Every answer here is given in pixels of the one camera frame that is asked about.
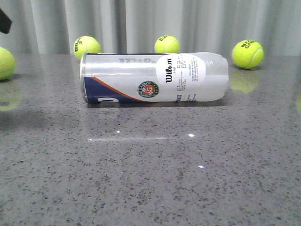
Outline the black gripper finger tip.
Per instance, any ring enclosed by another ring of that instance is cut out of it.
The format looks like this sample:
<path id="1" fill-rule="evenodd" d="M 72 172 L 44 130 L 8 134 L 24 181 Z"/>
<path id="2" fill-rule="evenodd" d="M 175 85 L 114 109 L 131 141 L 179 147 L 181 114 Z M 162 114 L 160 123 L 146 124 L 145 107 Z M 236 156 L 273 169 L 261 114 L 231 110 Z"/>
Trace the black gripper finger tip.
<path id="1" fill-rule="evenodd" d="M 12 20 L 2 9 L 0 9 L 0 32 L 3 34 L 8 34 L 10 32 L 11 25 Z"/>

